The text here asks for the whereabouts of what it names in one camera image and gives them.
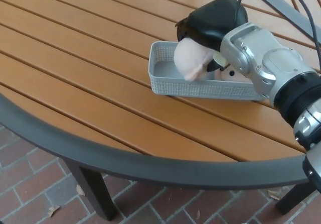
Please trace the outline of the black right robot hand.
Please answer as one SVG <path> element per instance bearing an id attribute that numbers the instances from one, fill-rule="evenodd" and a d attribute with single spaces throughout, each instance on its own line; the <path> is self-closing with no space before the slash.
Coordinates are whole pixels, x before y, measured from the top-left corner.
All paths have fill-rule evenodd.
<path id="1" fill-rule="evenodd" d="M 242 74 L 250 65 L 242 50 L 228 59 L 227 34 L 248 23 L 247 12 L 237 0 L 214 0 L 192 11 L 176 24 L 178 44 L 174 64 L 184 78 L 195 78 L 232 65 Z"/>

